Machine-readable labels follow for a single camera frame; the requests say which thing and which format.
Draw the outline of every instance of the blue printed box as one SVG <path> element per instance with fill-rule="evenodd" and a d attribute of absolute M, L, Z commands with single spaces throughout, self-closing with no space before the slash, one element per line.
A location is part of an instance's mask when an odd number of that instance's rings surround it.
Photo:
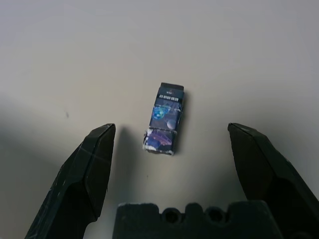
<path fill-rule="evenodd" d="M 143 149 L 173 155 L 177 128 L 182 114 L 184 87 L 162 83 L 152 111 Z"/>

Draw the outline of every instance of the screw hole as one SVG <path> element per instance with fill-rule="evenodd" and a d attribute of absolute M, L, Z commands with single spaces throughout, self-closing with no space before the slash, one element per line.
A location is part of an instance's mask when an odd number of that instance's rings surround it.
<path fill-rule="evenodd" d="M 181 214 L 175 208 L 167 208 L 162 213 L 162 219 L 168 223 L 177 224 L 181 222 Z"/>
<path fill-rule="evenodd" d="M 215 207 L 208 208 L 206 210 L 206 214 L 208 215 L 208 217 L 210 218 L 212 222 L 215 222 L 215 223 L 225 222 L 224 212 L 220 210 L 219 208 L 215 208 Z"/>

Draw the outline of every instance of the white table surface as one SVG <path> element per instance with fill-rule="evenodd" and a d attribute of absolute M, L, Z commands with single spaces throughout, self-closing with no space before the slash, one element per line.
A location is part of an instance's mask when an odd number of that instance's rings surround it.
<path fill-rule="evenodd" d="M 226 209 L 245 200 L 229 122 L 267 135 L 319 197 L 318 11 L 318 0 L 1 1 L 0 179 L 33 194 L 14 203 L 18 188 L 2 192 L 0 237 L 26 234 L 62 163 L 111 122 L 109 190 L 85 239 L 111 238 L 121 202 L 183 212 L 189 202 Z M 161 82 L 188 94 L 174 157 L 142 150 Z M 33 158 L 46 165 L 30 167 Z"/>

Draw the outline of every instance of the small box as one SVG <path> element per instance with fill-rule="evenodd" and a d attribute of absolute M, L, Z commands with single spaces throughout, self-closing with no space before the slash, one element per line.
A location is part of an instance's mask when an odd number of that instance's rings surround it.
<path fill-rule="evenodd" d="M 152 111 L 143 149 L 173 155 L 177 128 L 183 110 L 184 87 L 162 83 Z"/>

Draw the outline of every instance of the globe graphic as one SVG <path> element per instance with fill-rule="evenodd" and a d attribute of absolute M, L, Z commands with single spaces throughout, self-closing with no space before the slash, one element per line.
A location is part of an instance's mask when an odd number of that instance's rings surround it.
<path fill-rule="evenodd" d="M 167 121 L 167 127 L 169 129 L 175 129 L 175 125 L 176 125 L 176 121 L 174 121 L 173 119 Z"/>
<path fill-rule="evenodd" d="M 165 113 L 166 113 L 166 109 L 164 107 L 154 107 L 152 118 L 156 120 L 162 119 Z"/>

